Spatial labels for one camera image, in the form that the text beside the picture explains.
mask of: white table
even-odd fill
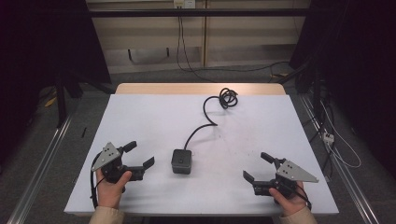
[[[164,84],[169,90],[176,90],[175,85],[183,84]],[[195,87],[190,86],[189,90],[209,86],[217,89],[217,95],[222,87],[230,87],[236,92],[239,88],[247,95],[240,93],[238,105],[227,110],[223,110],[217,100],[206,104],[208,116],[219,126],[203,128],[191,139],[188,146],[192,151],[190,175],[173,174],[172,153],[184,147],[195,128],[208,123],[202,106],[213,93],[121,94],[118,91],[110,97],[64,211],[78,216],[90,215],[93,212],[90,169],[94,156],[107,142],[122,147],[135,140],[137,148],[123,155],[123,163],[141,165],[154,156],[155,164],[146,171],[143,181],[127,184],[120,209],[128,214],[274,216],[280,207],[271,197],[255,196],[252,186],[242,176],[246,170],[257,180],[275,178],[275,166],[260,158],[263,151],[273,157],[287,158],[319,179],[318,183],[304,184],[315,215],[338,213],[288,95],[282,91],[279,95],[249,95],[254,94],[252,90],[276,87],[274,85],[192,85]]]

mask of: metal rod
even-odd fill
[[[58,125],[56,127],[61,128],[62,124],[64,123],[64,120],[67,117],[67,108],[64,99],[64,78],[61,73],[59,73],[56,76],[55,87],[56,87],[56,98],[58,99],[58,117],[59,117]]]
[[[52,161],[55,158],[56,152],[58,151],[58,148],[61,145],[62,140],[64,139],[64,135],[67,132],[71,118],[75,113],[77,106],[78,105],[75,105],[75,107],[72,108],[70,114],[67,116],[62,127],[56,129],[55,134],[49,144],[49,147],[47,148],[47,151],[43,156],[43,159],[41,160],[40,164],[35,170],[35,174],[30,180],[25,191],[23,192],[7,224],[22,224],[25,221],[30,211],[30,208],[33,205],[33,202],[35,201],[35,196],[40,190],[40,187],[46,177],[46,174],[50,169]]]
[[[312,8],[195,8],[195,9],[123,9],[123,10],[38,10],[41,16],[67,17],[305,17],[332,13],[332,9]]]

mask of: metal bracket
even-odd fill
[[[313,175],[309,174],[306,170],[298,166],[292,161],[285,161],[276,171],[277,175],[283,176],[288,180],[299,180],[304,182],[318,183],[319,180]]]
[[[101,168],[102,166],[108,164],[111,161],[114,161],[116,158],[120,156],[121,154],[119,153],[119,151],[114,147],[114,145],[111,142],[109,142],[103,148],[102,153],[100,154],[99,158],[96,160],[91,170],[96,171],[97,169]]]

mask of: black cable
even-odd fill
[[[96,161],[98,160],[100,154],[101,154],[101,153],[98,153],[98,154],[95,156],[95,158],[93,159],[93,162],[92,162],[92,166],[91,166],[91,167],[93,167],[93,166],[95,165],[95,163],[96,163]],[[99,181],[99,182],[96,184],[96,186],[94,186],[94,185],[93,185],[93,171],[91,171],[91,199],[92,199],[92,204],[93,204],[93,207],[94,207],[94,208],[96,208],[96,207],[98,206],[98,199],[97,199],[97,196],[96,196],[96,187],[97,187],[97,185],[98,185],[101,181]]]
[[[187,145],[189,144],[190,140],[192,139],[192,137],[202,128],[204,127],[208,127],[208,126],[218,126],[217,123],[215,123],[212,119],[209,118],[209,116],[206,114],[206,102],[209,101],[210,99],[214,99],[217,98],[219,99],[219,103],[221,105],[221,107],[223,109],[227,109],[228,107],[232,107],[238,104],[238,98],[236,98],[236,95],[238,93],[236,93],[235,91],[232,91],[228,88],[224,88],[221,90],[219,96],[210,96],[208,97],[205,101],[204,101],[204,105],[203,105],[203,110],[204,110],[204,114],[206,119],[210,122],[209,124],[205,124],[202,125],[200,127],[198,127],[197,129],[194,130],[194,132],[192,132],[192,134],[190,135],[190,137],[187,139],[186,145],[184,145],[184,150],[187,149]]]
[[[292,188],[290,188],[289,186],[283,184],[282,182],[280,182],[279,184],[280,184],[283,188],[287,189],[288,191],[290,191],[290,192],[292,192],[293,194],[297,195],[298,197],[302,198],[302,199],[306,202],[306,206],[309,208],[309,210],[312,209],[312,203],[309,202],[308,195],[306,194],[306,192],[305,192],[305,190],[304,190],[303,188],[301,188],[300,186],[297,185],[297,187],[298,187],[300,190],[303,191],[303,193],[305,194],[305,196],[302,195],[301,193],[297,192],[296,189],[292,189]]]
[[[307,124],[309,124],[313,119],[315,119],[315,116],[312,117],[312,119],[309,119],[309,120],[306,120],[306,121],[302,122],[301,125],[302,125],[303,127],[305,127],[305,126],[306,126]]]
[[[178,59],[178,52],[179,52],[179,48],[180,48],[180,38],[182,39],[183,42],[183,50],[184,50],[184,55],[187,61],[187,65],[189,66],[189,69],[185,69],[183,67],[181,67],[179,59]],[[177,66],[180,68],[180,70],[185,71],[185,72],[193,72],[198,78],[203,79],[205,81],[209,81],[209,82],[214,82],[215,81],[205,78],[205,77],[201,77],[198,74],[196,74],[196,72],[198,71],[226,71],[226,72],[254,72],[254,71],[260,71],[266,68],[270,68],[271,69],[271,78],[268,81],[268,83],[271,82],[274,74],[273,74],[273,70],[272,67],[274,65],[280,64],[280,63],[289,63],[289,62],[277,62],[277,63],[272,63],[270,65],[266,65],[264,67],[260,67],[260,68],[253,68],[253,69],[246,69],[246,70],[238,70],[238,69],[226,69],[226,68],[200,68],[200,69],[192,69],[191,65],[190,65],[190,61],[189,58],[187,56],[187,52],[186,52],[186,44],[184,41],[184,26],[183,26],[183,19],[181,17],[178,17],[178,41],[177,41]]]
[[[321,115],[321,120],[322,120],[322,122],[321,122],[321,125],[320,125],[319,132],[320,132],[320,134],[322,134],[322,136],[323,136],[323,134],[324,134],[323,129],[324,129],[324,127],[326,126],[327,118],[326,118],[326,116],[325,116],[323,110],[321,111],[321,114],[320,114],[320,115]],[[331,151],[328,151],[328,150],[326,149],[326,145],[325,145],[325,142],[323,141],[323,139],[321,139],[321,142],[322,142],[322,144],[323,144],[323,146],[324,146],[324,149],[325,149],[325,151],[326,151],[326,153],[327,153],[326,160],[325,160],[325,162],[323,163],[323,165],[322,165],[322,167],[321,167],[321,172],[324,173],[324,170],[325,170],[325,168],[326,168],[326,166],[327,166],[328,161],[330,160],[330,156],[332,155],[332,152],[331,152]]]
[[[314,136],[312,136],[312,137],[309,139],[309,143],[312,143],[312,141],[318,136],[318,134],[319,134],[319,131],[315,132]]]
[[[180,47],[180,37],[182,38],[183,41],[183,49],[184,49],[184,55],[186,57],[187,65],[189,66],[190,70],[184,69],[181,67],[179,61],[178,61],[178,50]],[[178,67],[185,72],[193,72],[194,75],[202,80],[208,81],[208,82],[213,82],[216,83],[215,81],[205,78],[205,77],[200,77],[190,66],[189,58],[187,57],[187,52],[186,52],[186,44],[184,42],[184,28],[183,28],[183,19],[181,17],[178,17],[178,41],[177,41],[177,65]]]
[[[333,152],[333,150],[334,150],[334,145],[335,145],[335,135],[334,135],[334,127],[333,127],[333,125],[334,125],[334,113],[333,113],[333,111],[332,111],[332,106],[330,105],[330,103],[331,103],[331,96],[330,96],[330,94],[329,94],[329,90],[326,88],[326,86],[324,86],[325,87],[325,90],[322,90],[322,91],[325,91],[325,96],[323,97],[323,100],[322,100],[322,102],[323,102],[323,105],[324,105],[324,108],[323,108],[323,110],[322,110],[322,112],[321,112],[321,114],[322,114],[322,117],[323,117],[323,125],[325,126],[326,124],[327,124],[327,121],[328,122],[330,122],[332,125],[329,127],[329,125],[327,125],[327,127],[329,127],[329,133],[330,134],[332,134],[332,136],[333,136],[333,138],[334,138],[334,142],[332,143],[332,145],[330,146],[330,148],[332,149],[332,150],[330,150],[330,151],[328,151],[327,150],[327,148],[326,148],[326,144],[322,141],[322,143],[323,143],[323,146],[324,146],[324,149],[325,149],[325,151],[326,151],[326,153],[327,153],[327,156],[326,156],[326,160],[325,160],[325,162],[323,163],[323,165],[322,165],[322,167],[321,167],[321,171],[322,171],[322,173],[324,174],[324,171],[325,171],[325,169],[326,169],[326,166],[327,166],[327,164],[329,163],[330,164],[330,175],[329,175],[329,177],[332,177],[332,160],[331,160],[331,155],[332,155],[332,152]],[[331,119],[327,119],[327,117],[325,116],[325,110],[326,109],[329,109],[330,110],[330,112],[331,112]]]

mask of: sleeve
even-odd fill
[[[124,213],[117,209],[97,206],[91,217],[90,224],[119,224],[123,222],[124,216]]]
[[[312,215],[311,211],[305,207],[302,210],[294,213],[291,216],[288,217],[281,217],[280,218],[280,223],[281,224],[318,224],[317,221],[314,218],[314,215]]]

